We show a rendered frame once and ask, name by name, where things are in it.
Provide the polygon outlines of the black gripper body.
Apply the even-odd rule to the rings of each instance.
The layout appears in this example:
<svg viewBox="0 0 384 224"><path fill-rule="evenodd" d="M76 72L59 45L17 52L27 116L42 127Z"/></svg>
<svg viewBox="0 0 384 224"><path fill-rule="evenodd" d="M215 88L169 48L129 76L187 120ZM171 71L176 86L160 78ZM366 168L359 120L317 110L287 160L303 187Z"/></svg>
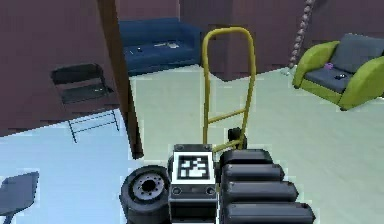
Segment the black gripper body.
<svg viewBox="0 0 384 224"><path fill-rule="evenodd" d="M167 169L148 165L126 177L119 195L127 224L168 224Z"/></svg>

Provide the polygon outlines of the black folding chair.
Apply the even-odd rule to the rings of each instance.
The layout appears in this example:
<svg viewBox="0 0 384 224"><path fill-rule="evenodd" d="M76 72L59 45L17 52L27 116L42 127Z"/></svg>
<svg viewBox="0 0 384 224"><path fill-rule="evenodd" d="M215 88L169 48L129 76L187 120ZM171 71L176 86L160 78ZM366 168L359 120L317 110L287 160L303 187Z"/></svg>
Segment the black folding chair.
<svg viewBox="0 0 384 224"><path fill-rule="evenodd" d="M106 84L104 72L96 63L57 68L50 78L63 107L101 98L110 98L114 90Z"/></svg>

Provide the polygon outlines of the blue sofa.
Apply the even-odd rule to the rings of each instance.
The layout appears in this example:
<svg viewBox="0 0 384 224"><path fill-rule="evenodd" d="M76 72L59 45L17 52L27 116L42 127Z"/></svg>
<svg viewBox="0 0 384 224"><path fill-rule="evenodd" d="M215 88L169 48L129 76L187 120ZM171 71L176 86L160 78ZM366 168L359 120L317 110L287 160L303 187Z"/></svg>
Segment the blue sofa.
<svg viewBox="0 0 384 224"><path fill-rule="evenodd" d="M178 18L118 22L130 77L200 63L201 30Z"/></svg>

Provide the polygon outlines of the pale flat object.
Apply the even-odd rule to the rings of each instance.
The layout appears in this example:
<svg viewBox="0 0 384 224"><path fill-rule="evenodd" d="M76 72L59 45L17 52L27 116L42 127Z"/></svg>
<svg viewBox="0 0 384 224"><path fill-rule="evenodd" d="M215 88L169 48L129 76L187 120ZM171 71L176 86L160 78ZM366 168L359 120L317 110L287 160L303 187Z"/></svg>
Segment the pale flat object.
<svg viewBox="0 0 384 224"><path fill-rule="evenodd" d="M176 49L180 47L180 45L177 42L162 42L162 43L156 43L153 46L158 49L168 49L168 48Z"/></svg>

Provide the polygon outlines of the yellow hand truck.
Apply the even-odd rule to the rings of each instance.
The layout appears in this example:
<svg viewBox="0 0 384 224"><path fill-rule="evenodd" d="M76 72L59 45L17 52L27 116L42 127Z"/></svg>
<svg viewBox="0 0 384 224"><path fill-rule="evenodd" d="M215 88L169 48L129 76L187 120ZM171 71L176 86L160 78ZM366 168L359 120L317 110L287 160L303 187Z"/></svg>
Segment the yellow hand truck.
<svg viewBox="0 0 384 224"><path fill-rule="evenodd" d="M235 110L233 112L216 116L216 117L209 117L209 110L210 110L210 79L209 79L209 57L208 57L208 46L209 41L214 36L220 35L220 34L228 34L228 33L242 33L245 35L247 43L248 43L248 68L249 68L249 84L248 84L248 90L247 90L247 96L246 96L246 102L243 109ZM238 139L228 141L226 143L216 145L212 148L213 153L217 153L219 151L222 151L229 147L238 146L239 149L243 147L243 142L245 138L245 129L247 127L248 123L248 117L249 117L249 109L250 104L252 101L253 96L253 90L254 85L256 82L256 55L255 55L255 45L254 45L254 39L251 35L251 33L243 28L243 27L225 27L225 28L217 28L209 31L203 38L202 41L202 47L201 47L201 59L202 59L202 65L203 65L203 74L204 74L204 104L203 104L203 128L202 128L202 142L206 144L208 142L208 128L209 125L239 114L243 115L242 119L242 126L241 126L241 132Z"/></svg>

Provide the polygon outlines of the beaded floor lamp pole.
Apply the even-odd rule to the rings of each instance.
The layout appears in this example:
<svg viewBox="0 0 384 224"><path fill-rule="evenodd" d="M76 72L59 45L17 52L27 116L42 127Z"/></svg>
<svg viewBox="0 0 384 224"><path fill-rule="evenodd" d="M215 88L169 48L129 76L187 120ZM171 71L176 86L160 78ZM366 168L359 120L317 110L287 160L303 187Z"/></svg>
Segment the beaded floor lamp pole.
<svg viewBox="0 0 384 224"><path fill-rule="evenodd" d="M307 28L309 26L309 20L311 18L311 14L313 11L313 7L316 0L305 0L305 7L303 10L303 15L301 17L301 22L299 24L299 29L296 33L295 41L293 44L293 50L291 52L291 57L289 59L289 63L286 69L282 70L281 73L285 76L289 76L294 67L295 64L298 61L299 53L305 38L305 34L307 31Z"/></svg>

